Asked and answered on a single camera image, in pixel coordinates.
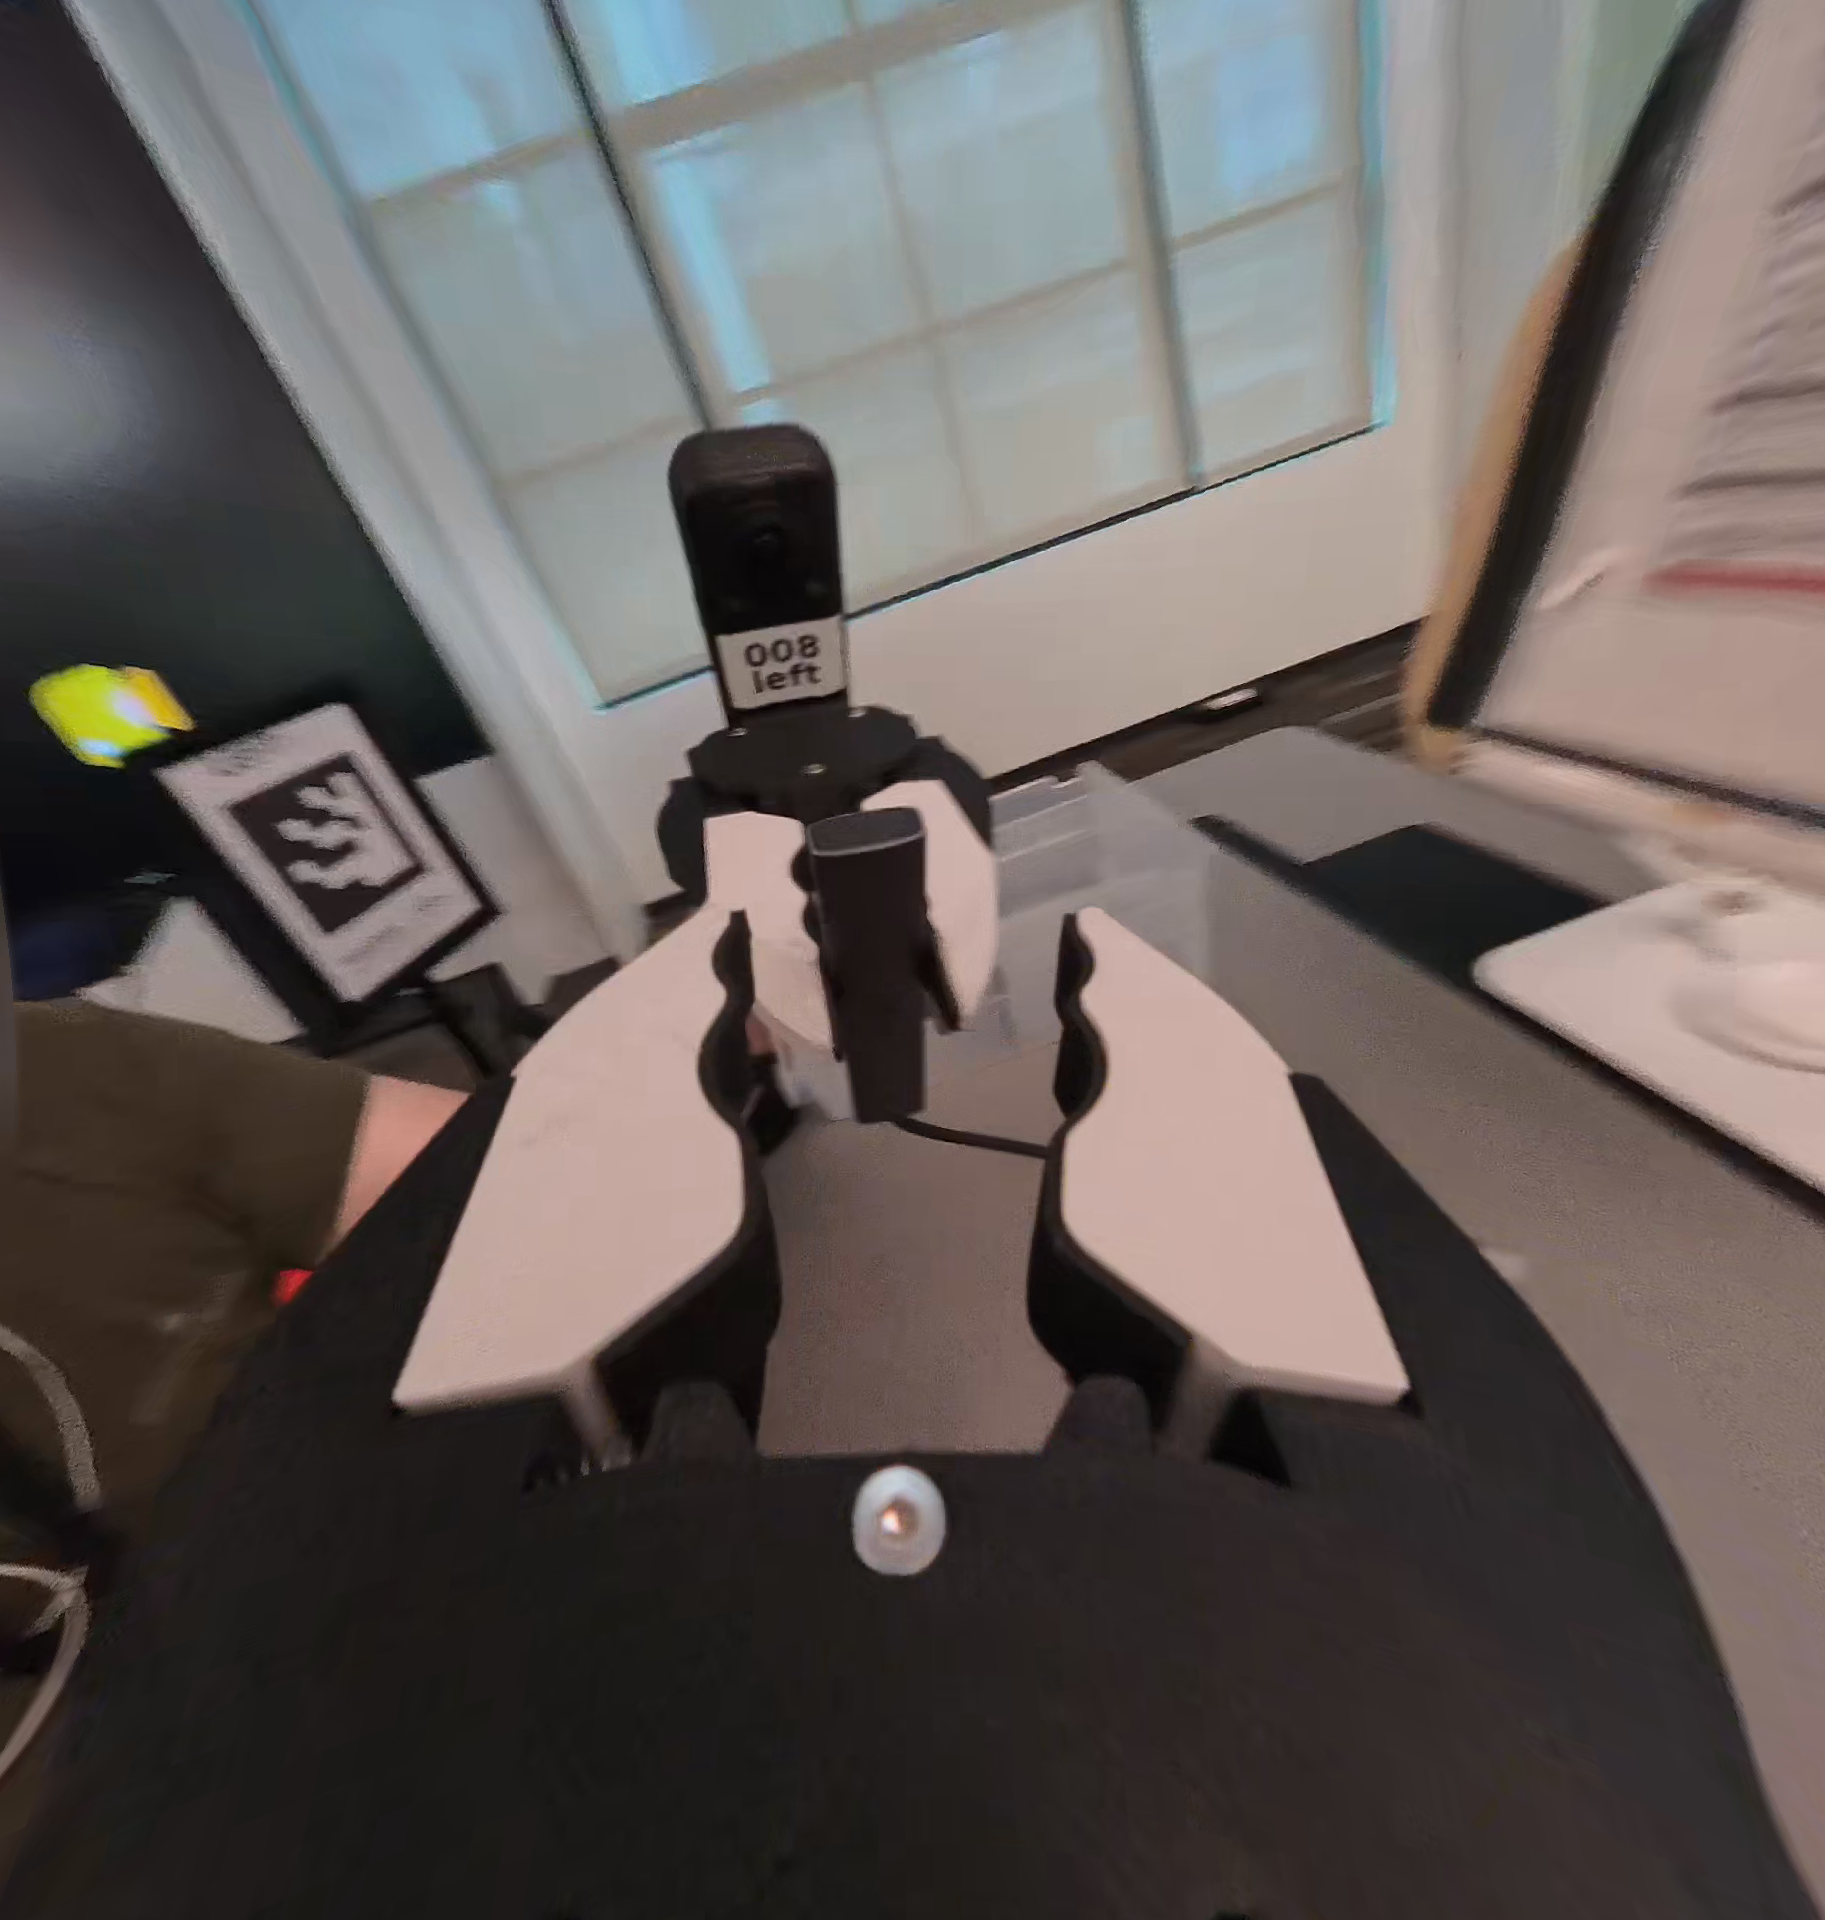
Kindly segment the large paned window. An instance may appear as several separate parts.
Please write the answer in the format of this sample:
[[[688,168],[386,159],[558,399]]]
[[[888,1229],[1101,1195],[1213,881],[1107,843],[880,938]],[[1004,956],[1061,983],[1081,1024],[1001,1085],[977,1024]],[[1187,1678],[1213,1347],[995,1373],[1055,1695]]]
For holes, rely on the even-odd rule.
[[[239,7],[603,699],[807,424],[882,606],[1374,416],[1369,7]]]

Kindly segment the white stand base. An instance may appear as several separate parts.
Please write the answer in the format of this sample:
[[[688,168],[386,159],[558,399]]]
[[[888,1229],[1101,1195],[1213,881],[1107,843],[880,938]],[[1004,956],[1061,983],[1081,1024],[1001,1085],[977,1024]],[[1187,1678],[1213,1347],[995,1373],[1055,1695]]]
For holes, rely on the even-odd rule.
[[[1690,881],[1491,946],[1472,983],[1825,1195],[1825,901]]]

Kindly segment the dark flat pad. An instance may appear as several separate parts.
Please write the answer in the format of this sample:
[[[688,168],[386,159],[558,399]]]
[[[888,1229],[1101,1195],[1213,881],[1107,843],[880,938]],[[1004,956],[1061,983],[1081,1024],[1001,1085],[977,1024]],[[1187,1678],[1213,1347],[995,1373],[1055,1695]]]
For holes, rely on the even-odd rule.
[[[1472,963],[1607,901],[1436,825],[1396,825],[1297,867],[1338,918],[1457,991]]]

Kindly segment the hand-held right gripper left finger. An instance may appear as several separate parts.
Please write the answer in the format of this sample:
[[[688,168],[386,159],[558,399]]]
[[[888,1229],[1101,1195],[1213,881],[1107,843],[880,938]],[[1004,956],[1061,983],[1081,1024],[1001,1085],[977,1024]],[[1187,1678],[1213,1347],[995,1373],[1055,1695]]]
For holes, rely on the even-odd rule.
[[[649,1448],[663,1392],[703,1392],[758,1437],[779,1234],[746,1019],[755,926],[695,909],[515,1062],[398,1410],[555,1400],[619,1464]]]

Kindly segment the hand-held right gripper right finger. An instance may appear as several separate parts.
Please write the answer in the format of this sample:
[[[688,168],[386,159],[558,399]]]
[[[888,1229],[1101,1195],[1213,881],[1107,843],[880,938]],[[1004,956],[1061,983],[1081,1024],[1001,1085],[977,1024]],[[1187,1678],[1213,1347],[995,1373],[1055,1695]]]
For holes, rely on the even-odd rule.
[[[1213,1455],[1255,1392],[1407,1400],[1274,1046],[1097,903],[1061,918],[1050,1007],[1024,1319],[1061,1379],[1127,1379],[1165,1455]]]

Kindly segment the wooden document stand board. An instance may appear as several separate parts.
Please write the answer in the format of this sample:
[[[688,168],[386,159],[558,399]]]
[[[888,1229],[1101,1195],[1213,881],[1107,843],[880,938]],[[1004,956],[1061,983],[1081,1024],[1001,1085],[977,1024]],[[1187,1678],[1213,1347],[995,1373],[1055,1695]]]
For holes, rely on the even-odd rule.
[[[1407,725],[1825,834],[1825,7],[1684,20]]]

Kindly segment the grey usb hub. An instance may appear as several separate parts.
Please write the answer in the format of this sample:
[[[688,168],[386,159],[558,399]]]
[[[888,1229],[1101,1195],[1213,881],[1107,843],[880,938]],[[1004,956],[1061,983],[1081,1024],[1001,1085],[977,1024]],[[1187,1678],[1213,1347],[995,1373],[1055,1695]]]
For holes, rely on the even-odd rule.
[[[925,825],[888,792],[807,825],[807,933],[820,946],[830,1062],[859,1127],[1039,1159],[1043,1148],[925,1120],[925,1031],[951,995],[925,918]]]

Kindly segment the framed black-white marker sign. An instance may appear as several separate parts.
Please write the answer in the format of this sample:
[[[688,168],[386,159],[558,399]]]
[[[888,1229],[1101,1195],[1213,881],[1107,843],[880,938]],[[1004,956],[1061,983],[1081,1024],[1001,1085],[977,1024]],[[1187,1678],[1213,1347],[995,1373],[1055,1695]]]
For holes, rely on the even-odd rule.
[[[299,1024],[364,1014],[501,918],[348,684],[315,684],[239,730],[181,730],[135,770],[181,881]]]

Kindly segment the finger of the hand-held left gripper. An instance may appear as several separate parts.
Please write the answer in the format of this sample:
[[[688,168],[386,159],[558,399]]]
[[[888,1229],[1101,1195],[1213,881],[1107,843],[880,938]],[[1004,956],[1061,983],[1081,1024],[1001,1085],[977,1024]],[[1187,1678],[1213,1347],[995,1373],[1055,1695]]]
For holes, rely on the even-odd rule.
[[[807,825],[792,817],[712,817],[703,851],[707,903],[740,913],[755,938],[755,1014],[779,1046],[830,1050],[820,946],[807,933],[812,893],[792,881]]]
[[[897,777],[888,801],[925,825],[925,918],[951,995],[951,1031],[960,1031],[995,991],[1001,858],[941,777]]]

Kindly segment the yellow object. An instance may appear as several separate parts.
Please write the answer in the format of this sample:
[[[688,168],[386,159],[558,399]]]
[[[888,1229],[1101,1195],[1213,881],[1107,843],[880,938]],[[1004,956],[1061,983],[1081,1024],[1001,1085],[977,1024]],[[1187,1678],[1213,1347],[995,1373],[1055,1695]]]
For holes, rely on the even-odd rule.
[[[135,752],[193,730],[193,710],[143,663],[62,663],[29,680],[29,710],[90,770],[124,770]]]

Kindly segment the clear plastic bin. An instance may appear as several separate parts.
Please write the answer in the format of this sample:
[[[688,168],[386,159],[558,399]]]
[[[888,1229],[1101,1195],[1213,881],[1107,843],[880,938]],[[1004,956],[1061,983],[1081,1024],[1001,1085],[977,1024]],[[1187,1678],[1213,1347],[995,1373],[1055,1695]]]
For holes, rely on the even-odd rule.
[[[1001,950],[977,1031],[995,1050],[1055,1034],[1055,950],[1072,909],[1107,909],[1207,976],[1213,843],[1097,764],[995,797]]]

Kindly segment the person's left forearm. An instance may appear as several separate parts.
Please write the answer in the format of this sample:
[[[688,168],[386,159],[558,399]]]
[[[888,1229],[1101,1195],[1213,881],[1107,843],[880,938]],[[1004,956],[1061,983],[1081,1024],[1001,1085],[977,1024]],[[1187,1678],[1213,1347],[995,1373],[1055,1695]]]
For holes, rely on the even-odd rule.
[[[322,1248],[398,1185],[398,1177],[438,1138],[438,1131],[464,1108],[464,1094],[369,1072],[348,1136],[348,1159],[338,1180],[338,1206],[327,1221]]]

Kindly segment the olive green shirt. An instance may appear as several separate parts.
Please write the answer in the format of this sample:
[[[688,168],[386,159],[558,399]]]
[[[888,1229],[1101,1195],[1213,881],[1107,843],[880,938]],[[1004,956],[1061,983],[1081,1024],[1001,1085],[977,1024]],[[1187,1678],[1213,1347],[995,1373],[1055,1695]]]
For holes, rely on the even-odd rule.
[[[214,1024],[20,1003],[0,1331],[82,1410],[108,1528],[143,1528],[276,1274],[338,1229],[369,1076]]]

